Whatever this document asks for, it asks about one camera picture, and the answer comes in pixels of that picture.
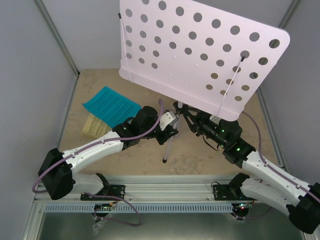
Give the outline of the yellow sheet music page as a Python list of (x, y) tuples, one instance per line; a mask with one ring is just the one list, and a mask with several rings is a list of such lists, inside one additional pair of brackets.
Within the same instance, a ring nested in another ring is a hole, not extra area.
[(104, 121), (90, 113), (81, 132), (93, 138), (100, 138), (111, 130)]

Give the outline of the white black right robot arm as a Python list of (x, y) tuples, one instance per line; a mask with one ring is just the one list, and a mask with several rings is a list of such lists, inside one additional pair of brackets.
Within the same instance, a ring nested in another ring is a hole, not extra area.
[(313, 234), (320, 224), (320, 184), (310, 184), (267, 160), (260, 149), (242, 139), (238, 121), (219, 119), (183, 105), (180, 111), (190, 130), (223, 148), (222, 154), (233, 165), (255, 175), (239, 173), (229, 182), (229, 193), (236, 200), (253, 198), (282, 212), (300, 231)]

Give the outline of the white music stand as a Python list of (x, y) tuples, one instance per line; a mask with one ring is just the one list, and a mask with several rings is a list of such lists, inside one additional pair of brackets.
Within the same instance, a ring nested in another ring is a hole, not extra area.
[(193, 0), (122, 0), (119, 14), (123, 79), (230, 122), (291, 41)]

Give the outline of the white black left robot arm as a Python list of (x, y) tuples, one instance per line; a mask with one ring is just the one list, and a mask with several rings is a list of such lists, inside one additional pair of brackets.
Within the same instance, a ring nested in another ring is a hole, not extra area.
[(174, 124), (178, 118), (172, 111), (157, 112), (150, 106), (140, 109), (102, 137), (78, 148), (59, 151), (51, 149), (38, 171), (44, 193), (59, 200), (71, 192), (90, 193), (103, 200), (110, 193), (110, 185), (101, 173), (81, 174), (90, 164), (137, 145), (141, 139), (156, 139), (159, 145), (178, 134)]

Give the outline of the blue sheet music page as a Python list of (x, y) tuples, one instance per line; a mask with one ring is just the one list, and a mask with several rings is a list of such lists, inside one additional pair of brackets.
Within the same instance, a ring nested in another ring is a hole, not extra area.
[(95, 117), (114, 128), (142, 108), (138, 103), (105, 86), (92, 99), (82, 104)]

